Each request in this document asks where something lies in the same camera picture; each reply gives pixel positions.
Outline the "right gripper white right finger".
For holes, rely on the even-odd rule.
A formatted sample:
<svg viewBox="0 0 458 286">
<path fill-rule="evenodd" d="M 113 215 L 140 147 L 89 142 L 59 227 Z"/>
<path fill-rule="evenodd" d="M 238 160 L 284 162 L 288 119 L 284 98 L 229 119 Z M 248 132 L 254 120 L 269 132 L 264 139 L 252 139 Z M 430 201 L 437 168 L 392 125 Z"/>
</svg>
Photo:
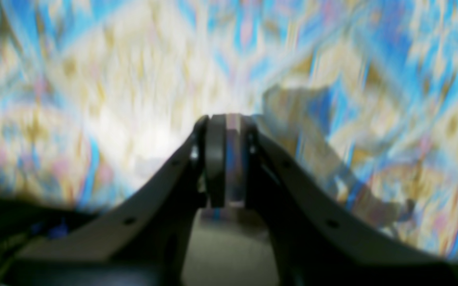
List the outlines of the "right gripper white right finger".
<svg viewBox="0 0 458 286">
<path fill-rule="evenodd" d="M 256 211 L 283 286 L 458 286 L 458 265 L 366 226 L 324 194 L 249 116 L 230 114 L 227 153 L 242 179 L 225 204 Z"/>
</svg>

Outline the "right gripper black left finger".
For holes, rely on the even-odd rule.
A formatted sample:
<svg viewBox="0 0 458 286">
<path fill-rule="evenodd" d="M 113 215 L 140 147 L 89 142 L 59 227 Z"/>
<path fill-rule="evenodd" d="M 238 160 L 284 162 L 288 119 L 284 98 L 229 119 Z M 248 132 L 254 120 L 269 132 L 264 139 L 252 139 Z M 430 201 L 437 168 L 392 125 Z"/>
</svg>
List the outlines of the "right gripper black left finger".
<svg viewBox="0 0 458 286">
<path fill-rule="evenodd" d="M 11 286 L 176 285 L 193 217 L 225 201 L 226 117 L 202 116 L 185 143 L 127 201 L 9 269 Z"/>
</svg>

